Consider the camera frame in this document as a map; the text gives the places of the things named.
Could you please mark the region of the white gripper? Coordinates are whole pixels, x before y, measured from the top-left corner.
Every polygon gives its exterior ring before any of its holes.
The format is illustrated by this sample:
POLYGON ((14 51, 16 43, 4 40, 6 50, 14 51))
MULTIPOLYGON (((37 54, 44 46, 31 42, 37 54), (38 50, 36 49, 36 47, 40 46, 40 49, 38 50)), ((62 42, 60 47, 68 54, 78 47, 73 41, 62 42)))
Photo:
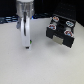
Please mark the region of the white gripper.
POLYGON ((28 40, 30 39, 30 19, 33 16, 29 11, 18 11, 17 28, 21 31, 21 40, 24 47, 29 47, 28 40))

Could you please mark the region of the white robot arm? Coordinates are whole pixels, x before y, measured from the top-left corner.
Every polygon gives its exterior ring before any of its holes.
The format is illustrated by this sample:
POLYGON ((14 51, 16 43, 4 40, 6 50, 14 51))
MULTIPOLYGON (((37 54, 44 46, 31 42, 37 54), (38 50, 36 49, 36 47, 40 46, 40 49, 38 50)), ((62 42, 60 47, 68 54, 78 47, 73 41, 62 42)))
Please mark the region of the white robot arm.
POLYGON ((29 49, 30 39, 30 19, 34 15, 34 0, 17 0, 17 28, 21 31, 22 45, 29 49))

